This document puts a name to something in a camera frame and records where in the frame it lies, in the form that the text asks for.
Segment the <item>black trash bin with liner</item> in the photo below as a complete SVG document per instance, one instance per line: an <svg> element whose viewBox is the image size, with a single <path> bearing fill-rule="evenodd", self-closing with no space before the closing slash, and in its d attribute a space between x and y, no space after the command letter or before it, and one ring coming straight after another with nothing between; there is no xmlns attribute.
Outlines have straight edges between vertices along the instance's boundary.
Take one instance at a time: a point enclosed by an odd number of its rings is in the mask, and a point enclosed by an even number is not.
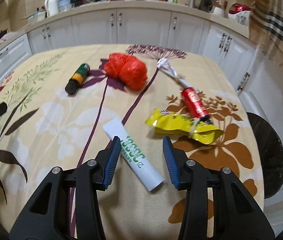
<svg viewBox="0 0 283 240"><path fill-rule="evenodd" d="M264 179L264 197L273 197L283 185L283 145L277 132L261 116L247 113L258 145Z"/></svg>

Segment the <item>yellow snack wrapper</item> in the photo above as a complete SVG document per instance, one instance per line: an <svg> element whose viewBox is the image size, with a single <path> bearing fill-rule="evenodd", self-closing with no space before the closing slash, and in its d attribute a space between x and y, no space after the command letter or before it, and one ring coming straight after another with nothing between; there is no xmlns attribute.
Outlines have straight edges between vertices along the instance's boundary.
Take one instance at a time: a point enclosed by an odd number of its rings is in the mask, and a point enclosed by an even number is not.
<svg viewBox="0 0 283 240"><path fill-rule="evenodd" d="M204 145L212 144L224 134L220 128L199 118L161 109L155 109L145 123L154 127L156 133L182 135Z"/></svg>

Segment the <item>red cylinder tube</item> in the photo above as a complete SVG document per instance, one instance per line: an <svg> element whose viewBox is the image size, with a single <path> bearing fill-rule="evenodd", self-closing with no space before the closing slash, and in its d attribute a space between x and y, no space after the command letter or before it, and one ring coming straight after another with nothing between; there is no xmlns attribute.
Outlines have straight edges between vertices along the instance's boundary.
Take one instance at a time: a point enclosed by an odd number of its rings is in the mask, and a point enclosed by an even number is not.
<svg viewBox="0 0 283 240"><path fill-rule="evenodd" d="M181 92L183 102L192 118L198 118L202 121L210 120L210 116L204 107L197 92L192 88L186 88Z"/></svg>

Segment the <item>grey steel thermos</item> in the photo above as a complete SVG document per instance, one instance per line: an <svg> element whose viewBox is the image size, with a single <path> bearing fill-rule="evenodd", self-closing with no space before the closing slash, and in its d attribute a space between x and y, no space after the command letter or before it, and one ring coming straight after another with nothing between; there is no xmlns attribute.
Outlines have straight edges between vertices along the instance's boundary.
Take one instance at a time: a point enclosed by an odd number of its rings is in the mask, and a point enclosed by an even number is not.
<svg viewBox="0 0 283 240"><path fill-rule="evenodd" d="M190 8L195 8L195 1L196 1L196 0L189 0L188 7L190 7Z"/></svg>

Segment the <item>red plastic bag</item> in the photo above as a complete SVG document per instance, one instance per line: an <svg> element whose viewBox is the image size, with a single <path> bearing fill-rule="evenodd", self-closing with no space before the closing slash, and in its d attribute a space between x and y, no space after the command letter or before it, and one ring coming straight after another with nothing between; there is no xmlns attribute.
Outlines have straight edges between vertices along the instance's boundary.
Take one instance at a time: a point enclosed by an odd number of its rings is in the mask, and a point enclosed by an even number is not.
<svg viewBox="0 0 283 240"><path fill-rule="evenodd" d="M135 56L111 53L104 65L108 77L120 80L131 90L141 90L148 79L146 64Z"/></svg>

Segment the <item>white blender jug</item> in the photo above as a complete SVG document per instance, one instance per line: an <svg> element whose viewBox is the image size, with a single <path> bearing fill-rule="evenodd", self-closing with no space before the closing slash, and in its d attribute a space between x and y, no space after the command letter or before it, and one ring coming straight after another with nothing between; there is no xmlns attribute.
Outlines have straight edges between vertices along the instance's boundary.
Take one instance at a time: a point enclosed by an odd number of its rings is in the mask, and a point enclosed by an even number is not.
<svg viewBox="0 0 283 240"><path fill-rule="evenodd" d="M226 0L213 0L212 9L210 13L219 17L224 17L225 5L226 5Z"/></svg>

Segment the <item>white electric kettle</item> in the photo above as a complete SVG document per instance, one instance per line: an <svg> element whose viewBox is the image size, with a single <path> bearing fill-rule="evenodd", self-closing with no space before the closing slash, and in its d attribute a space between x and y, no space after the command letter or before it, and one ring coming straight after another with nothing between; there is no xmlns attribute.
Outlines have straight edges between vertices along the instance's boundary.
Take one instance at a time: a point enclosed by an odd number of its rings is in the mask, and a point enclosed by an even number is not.
<svg viewBox="0 0 283 240"><path fill-rule="evenodd" d="M51 17L59 13L57 0L45 0L44 7L46 9L47 17Z"/></svg>

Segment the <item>black knife block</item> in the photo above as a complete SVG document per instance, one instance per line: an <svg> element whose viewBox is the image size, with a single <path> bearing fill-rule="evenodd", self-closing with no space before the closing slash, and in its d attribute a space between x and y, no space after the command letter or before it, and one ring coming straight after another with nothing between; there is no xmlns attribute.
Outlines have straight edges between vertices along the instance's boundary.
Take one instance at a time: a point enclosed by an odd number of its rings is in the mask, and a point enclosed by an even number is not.
<svg viewBox="0 0 283 240"><path fill-rule="evenodd" d="M213 0L201 0L199 4L199 10L205 12L211 12L213 7Z"/></svg>

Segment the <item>green yellow black bottle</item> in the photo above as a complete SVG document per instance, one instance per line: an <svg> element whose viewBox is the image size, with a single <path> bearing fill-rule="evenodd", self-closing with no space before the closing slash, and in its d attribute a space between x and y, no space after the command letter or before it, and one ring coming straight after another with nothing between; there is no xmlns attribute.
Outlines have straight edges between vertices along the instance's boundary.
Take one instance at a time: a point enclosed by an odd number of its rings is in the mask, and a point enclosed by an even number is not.
<svg viewBox="0 0 283 240"><path fill-rule="evenodd" d="M74 72L73 76L69 79L65 91L69 95L74 95L77 90L81 87L84 80L89 76L90 74L90 66L87 63L81 64L76 72Z"/></svg>

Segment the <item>white lower kitchen cabinets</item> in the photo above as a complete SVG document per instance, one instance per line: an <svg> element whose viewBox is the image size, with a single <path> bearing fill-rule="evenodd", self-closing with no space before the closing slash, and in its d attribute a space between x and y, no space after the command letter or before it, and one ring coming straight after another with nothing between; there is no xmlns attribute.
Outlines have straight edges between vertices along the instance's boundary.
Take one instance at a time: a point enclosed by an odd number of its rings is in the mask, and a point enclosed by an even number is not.
<svg viewBox="0 0 283 240"><path fill-rule="evenodd" d="M248 78L256 52L247 26L187 7L78 8L27 25L0 45L0 83L30 56L88 44L143 44L203 55L234 89Z"/></svg>

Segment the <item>clear plastic food container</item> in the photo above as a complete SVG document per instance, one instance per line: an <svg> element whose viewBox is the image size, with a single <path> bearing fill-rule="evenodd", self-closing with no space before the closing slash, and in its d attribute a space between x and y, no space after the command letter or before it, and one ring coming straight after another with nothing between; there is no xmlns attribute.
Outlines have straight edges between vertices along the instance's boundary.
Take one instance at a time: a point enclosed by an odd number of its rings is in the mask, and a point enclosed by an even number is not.
<svg viewBox="0 0 283 240"><path fill-rule="evenodd" d="M71 9L71 0L59 0L57 6L59 12L68 11Z"/></svg>

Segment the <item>white tube green text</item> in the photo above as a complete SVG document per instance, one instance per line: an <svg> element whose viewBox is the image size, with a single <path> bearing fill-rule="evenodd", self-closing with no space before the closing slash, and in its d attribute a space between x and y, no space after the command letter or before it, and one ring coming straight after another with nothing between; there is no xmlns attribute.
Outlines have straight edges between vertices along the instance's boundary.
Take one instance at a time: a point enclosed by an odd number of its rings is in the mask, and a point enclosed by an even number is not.
<svg viewBox="0 0 283 240"><path fill-rule="evenodd" d="M119 119L113 119L104 124L103 130L109 139L113 140L114 137L120 139L121 155L149 192L161 185L164 178L148 161Z"/></svg>

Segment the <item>red white rice cooker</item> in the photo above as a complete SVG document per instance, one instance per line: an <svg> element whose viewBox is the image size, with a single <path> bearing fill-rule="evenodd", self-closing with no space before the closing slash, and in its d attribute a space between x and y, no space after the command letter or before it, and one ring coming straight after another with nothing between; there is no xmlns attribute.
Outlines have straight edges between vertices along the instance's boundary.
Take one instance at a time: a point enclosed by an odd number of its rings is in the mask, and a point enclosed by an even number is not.
<svg viewBox="0 0 283 240"><path fill-rule="evenodd" d="M250 7L243 4L234 3L229 8L228 19L248 27L250 22L250 13L251 13Z"/></svg>

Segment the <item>floral beige tablecloth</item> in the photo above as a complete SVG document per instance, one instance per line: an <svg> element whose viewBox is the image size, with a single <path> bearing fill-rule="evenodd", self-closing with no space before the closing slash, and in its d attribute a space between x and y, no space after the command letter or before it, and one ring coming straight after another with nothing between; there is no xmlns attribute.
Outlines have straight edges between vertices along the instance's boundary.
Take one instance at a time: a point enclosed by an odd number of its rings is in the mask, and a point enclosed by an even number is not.
<svg viewBox="0 0 283 240"><path fill-rule="evenodd" d="M135 56L148 70L145 86L131 90L106 75L111 53ZM210 146L172 137L177 148L204 167L230 167L260 206L264 185L257 143L247 114L233 87L213 60L178 50L128 45L94 45L56 49L28 58L0 84L0 223L10 231L25 203L54 166L75 168L93 159L109 138L103 125L120 119L128 134L165 182L149 192L124 159L113 182L99 192L103 228L108 239L176 239L186 194L170 182L161 134L145 121L155 109L187 112L181 89L157 70L160 57L197 88L224 134ZM90 74L74 95L65 87L78 67Z"/></svg>

